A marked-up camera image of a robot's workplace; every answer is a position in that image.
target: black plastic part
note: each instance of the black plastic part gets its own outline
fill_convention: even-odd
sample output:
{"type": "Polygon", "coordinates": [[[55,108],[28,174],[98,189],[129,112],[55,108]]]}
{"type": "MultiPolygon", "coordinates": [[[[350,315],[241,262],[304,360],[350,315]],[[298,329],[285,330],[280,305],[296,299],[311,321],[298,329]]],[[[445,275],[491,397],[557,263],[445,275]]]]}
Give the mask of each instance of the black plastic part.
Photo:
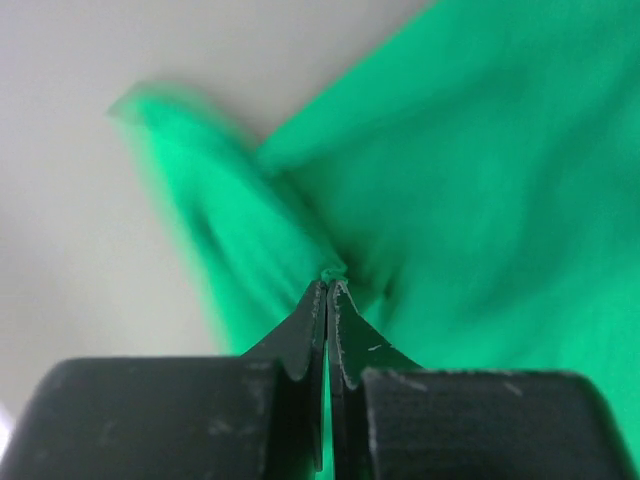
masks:
{"type": "Polygon", "coordinates": [[[424,370],[328,293],[336,480],[637,478],[606,402],[565,373],[424,370]]]}
{"type": "Polygon", "coordinates": [[[371,478],[635,479],[609,410],[558,373],[366,370],[371,478]]]}
{"type": "Polygon", "coordinates": [[[0,480],[312,478],[325,342],[337,480],[637,478],[588,380],[424,370],[358,314],[345,283],[314,282],[241,357],[58,365],[0,480]]]}
{"type": "Polygon", "coordinates": [[[63,362],[0,480],[312,478],[321,462],[326,286],[242,357],[63,362]]]}
{"type": "Polygon", "coordinates": [[[314,465],[322,470],[324,350],[326,345],[327,286],[312,282],[295,311],[243,355],[279,359],[289,377],[305,392],[306,423],[311,435],[314,465]]]}
{"type": "Polygon", "coordinates": [[[360,478],[370,470],[367,410],[360,376],[367,367],[419,369],[369,325],[353,304],[344,282],[327,295],[327,348],[331,426],[336,480],[360,478]]]}

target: scratch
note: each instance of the scratch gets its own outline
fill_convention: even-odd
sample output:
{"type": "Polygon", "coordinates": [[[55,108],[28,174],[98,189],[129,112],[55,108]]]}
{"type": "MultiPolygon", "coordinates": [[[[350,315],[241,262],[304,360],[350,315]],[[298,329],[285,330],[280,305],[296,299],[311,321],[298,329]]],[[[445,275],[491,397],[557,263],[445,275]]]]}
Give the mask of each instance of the scratch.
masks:
{"type": "Polygon", "coordinates": [[[398,372],[390,371],[389,376],[395,379],[398,383],[402,383],[403,385],[406,385],[407,387],[412,388],[414,390],[419,390],[421,392],[429,391],[426,385],[423,385],[420,382],[416,382],[415,380],[411,380],[407,377],[404,377],[398,372]]]}
{"type": "Polygon", "coordinates": [[[522,390],[520,388],[516,387],[513,383],[504,382],[503,385],[504,385],[504,388],[509,390],[514,395],[517,395],[518,397],[521,397],[523,395],[522,390]]]}

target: white wall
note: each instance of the white wall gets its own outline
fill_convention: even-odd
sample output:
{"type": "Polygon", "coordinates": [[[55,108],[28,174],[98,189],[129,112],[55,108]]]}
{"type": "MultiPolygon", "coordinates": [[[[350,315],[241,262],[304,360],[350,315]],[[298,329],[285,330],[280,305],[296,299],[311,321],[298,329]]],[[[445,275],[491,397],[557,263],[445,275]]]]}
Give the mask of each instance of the white wall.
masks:
{"type": "Polygon", "coordinates": [[[186,79],[261,135],[424,0],[0,2],[0,401],[56,360],[213,351],[196,289],[104,116],[186,79]]]}

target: green cloth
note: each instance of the green cloth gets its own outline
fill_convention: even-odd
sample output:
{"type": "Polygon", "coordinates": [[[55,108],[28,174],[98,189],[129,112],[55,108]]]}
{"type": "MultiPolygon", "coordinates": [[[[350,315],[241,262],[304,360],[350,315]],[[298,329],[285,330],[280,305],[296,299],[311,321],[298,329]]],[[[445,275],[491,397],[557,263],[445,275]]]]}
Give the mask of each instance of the green cloth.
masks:
{"type": "Polygon", "coordinates": [[[585,374],[638,463],[640,2],[441,0],[258,147],[203,104],[120,107],[231,351],[345,275],[426,367],[585,374]]]}

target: green fabric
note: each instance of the green fabric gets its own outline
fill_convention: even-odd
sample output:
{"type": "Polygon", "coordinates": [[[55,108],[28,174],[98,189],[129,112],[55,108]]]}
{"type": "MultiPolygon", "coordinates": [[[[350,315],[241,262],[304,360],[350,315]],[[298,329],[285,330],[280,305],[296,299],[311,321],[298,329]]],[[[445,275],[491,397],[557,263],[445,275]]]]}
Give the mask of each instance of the green fabric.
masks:
{"type": "Polygon", "coordinates": [[[442,0],[258,147],[191,100],[121,107],[233,352],[345,275],[426,367],[587,375],[638,463],[638,1],[442,0]]]}

